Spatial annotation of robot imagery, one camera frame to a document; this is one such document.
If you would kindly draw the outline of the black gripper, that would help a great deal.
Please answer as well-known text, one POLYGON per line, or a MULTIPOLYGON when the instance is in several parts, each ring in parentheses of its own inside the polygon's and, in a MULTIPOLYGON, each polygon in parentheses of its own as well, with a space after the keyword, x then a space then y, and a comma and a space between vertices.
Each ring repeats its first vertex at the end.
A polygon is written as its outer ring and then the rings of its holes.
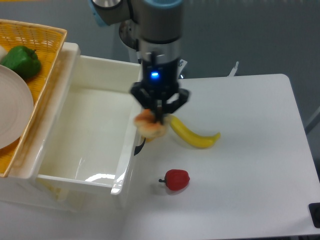
POLYGON ((160 63, 155 51, 143 59, 142 80, 133 83, 130 93, 144 109, 155 114, 155 122, 164 124, 164 116, 172 114, 189 100, 190 92, 180 88, 177 77, 178 60, 160 63))

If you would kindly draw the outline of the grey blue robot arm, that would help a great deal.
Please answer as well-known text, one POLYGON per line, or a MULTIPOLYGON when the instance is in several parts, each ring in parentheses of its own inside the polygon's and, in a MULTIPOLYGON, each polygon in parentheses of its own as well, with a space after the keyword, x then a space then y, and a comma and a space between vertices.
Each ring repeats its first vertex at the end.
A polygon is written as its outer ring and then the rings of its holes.
POLYGON ((109 26, 134 24, 128 46, 140 54, 142 76, 130 93, 151 110, 155 122, 164 124, 164 118, 184 105, 190 94, 178 83, 184 1, 91 0, 89 4, 109 26))

